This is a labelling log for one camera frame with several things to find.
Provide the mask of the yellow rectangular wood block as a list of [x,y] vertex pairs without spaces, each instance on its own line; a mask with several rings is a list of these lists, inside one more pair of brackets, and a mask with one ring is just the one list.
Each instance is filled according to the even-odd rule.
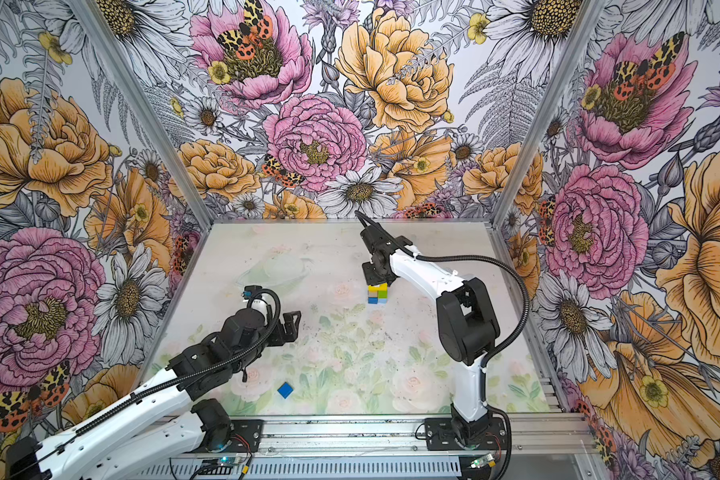
[[369,285],[368,286],[369,292],[387,292],[388,291],[388,284],[382,283],[378,285]]

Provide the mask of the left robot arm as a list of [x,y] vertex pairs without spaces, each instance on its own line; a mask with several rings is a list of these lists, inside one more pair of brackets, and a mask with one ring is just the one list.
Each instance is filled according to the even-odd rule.
[[187,347],[127,396],[43,441],[8,448],[8,479],[125,479],[170,456],[198,448],[249,446],[220,403],[205,396],[244,374],[268,347],[298,338],[301,313],[243,308],[222,328]]

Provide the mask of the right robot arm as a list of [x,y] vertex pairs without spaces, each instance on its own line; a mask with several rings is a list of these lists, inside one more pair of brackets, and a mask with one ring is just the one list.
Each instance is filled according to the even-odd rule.
[[379,223],[361,215],[360,233],[371,259],[363,264],[368,285],[390,284],[402,278],[434,301],[438,338],[459,367],[454,375],[451,427],[463,446],[474,445],[492,422],[485,394],[487,355],[495,348],[500,326],[482,280],[464,279],[440,262],[482,261],[501,267],[484,255],[427,257],[404,236],[393,237]]

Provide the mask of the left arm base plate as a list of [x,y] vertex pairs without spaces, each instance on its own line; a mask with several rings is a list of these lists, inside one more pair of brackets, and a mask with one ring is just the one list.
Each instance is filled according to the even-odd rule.
[[256,453],[262,439],[263,420],[238,419],[211,426],[198,447],[206,453]]

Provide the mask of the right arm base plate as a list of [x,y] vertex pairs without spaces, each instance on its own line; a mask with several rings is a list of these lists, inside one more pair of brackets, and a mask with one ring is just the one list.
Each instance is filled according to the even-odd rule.
[[507,447],[507,433],[504,420],[492,414],[472,422],[456,416],[430,417],[423,423],[424,440],[429,451],[504,451]]

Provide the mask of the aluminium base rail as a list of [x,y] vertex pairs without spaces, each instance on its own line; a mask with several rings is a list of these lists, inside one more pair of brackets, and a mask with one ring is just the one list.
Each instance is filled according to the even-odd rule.
[[[450,418],[433,415],[430,417]],[[491,450],[429,451],[426,418],[400,416],[265,416],[258,457],[360,455],[476,455]],[[577,455],[596,451],[589,426],[579,414],[510,413],[503,454]]]

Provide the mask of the right aluminium corner post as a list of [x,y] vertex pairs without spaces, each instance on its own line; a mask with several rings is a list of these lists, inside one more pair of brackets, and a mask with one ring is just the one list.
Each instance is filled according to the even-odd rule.
[[525,175],[531,168],[547,125],[554,116],[562,94],[570,84],[574,69],[585,55],[587,44],[594,35],[596,25],[606,4],[607,2],[602,0],[589,0],[582,3],[567,44],[562,51],[560,61],[550,76],[548,87],[536,110],[529,131],[522,142],[515,168],[510,173],[507,183],[500,194],[499,203],[491,222],[496,230],[501,227],[508,216],[510,207],[514,205],[514,200],[522,186]]

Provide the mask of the aluminium corner post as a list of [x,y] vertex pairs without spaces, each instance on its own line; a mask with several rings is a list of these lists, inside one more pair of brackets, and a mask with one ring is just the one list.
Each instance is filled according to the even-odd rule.
[[113,76],[113,80],[134,110],[153,148],[166,164],[177,187],[184,195],[188,207],[197,219],[201,230],[208,233],[213,226],[213,219],[209,214],[209,210],[179,159],[167,132],[158,120],[157,114],[142,89],[137,75],[130,68],[126,55],[120,50],[117,40],[109,29],[97,3],[95,1],[72,1],[70,8],[81,23],[91,44],[99,53],[100,60]]
[[525,175],[531,168],[547,125],[554,116],[562,94],[570,84],[574,69],[585,55],[587,44],[594,35],[596,25],[606,4],[607,2],[602,0],[589,0],[582,3],[567,44],[562,51],[560,61],[550,76],[548,87],[536,110],[529,131],[522,142],[515,168],[510,173],[507,183],[500,194],[499,203],[491,222],[496,230],[501,227],[508,216],[510,207],[514,205],[514,200],[522,186]]

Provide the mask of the left aluminium corner post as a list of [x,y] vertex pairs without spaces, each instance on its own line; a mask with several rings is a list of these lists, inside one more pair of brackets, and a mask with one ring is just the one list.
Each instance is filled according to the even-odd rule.
[[113,80],[134,110],[153,148],[166,164],[177,187],[184,195],[188,207],[197,219],[201,230],[208,233],[213,226],[213,219],[209,214],[209,210],[179,159],[167,132],[158,120],[157,114],[142,89],[137,75],[130,68],[126,55],[120,50],[117,40],[109,29],[97,3],[95,1],[72,1],[70,8],[81,23],[91,44],[99,53],[100,60],[113,76]]

